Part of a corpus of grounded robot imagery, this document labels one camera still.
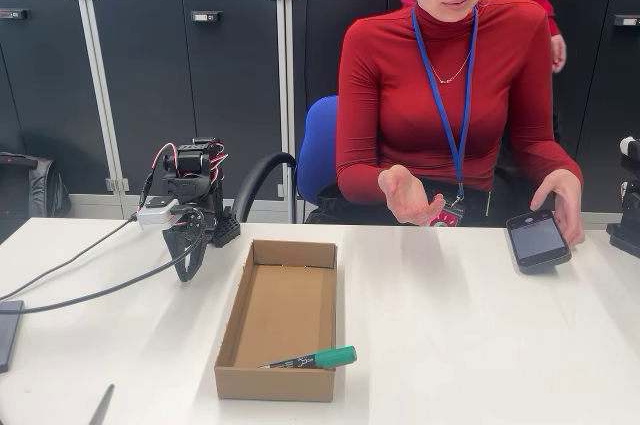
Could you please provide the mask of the woman's right hand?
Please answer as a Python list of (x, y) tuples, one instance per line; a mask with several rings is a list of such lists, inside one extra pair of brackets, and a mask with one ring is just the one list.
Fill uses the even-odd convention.
[(383, 170), (378, 175), (378, 185), (388, 209), (402, 224), (426, 226), (445, 206), (441, 194), (429, 200), (422, 182), (401, 165)]

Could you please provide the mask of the bystander's hand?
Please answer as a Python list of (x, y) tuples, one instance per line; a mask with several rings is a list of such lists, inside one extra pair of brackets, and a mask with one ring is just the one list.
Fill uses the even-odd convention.
[(561, 34), (551, 36), (552, 72), (560, 73), (567, 61), (567, 45)]

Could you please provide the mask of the woman's left hand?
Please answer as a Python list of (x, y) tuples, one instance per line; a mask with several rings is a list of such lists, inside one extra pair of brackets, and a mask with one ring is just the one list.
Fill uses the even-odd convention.
[(538, 210), (549, 194), (554, 195), (554, 218), (567, 245), (575, 247), (582, 243), (582, 184), (579, 178), (566, 169), (554, 170), (536, 189), (530, 202), (530, 210)]

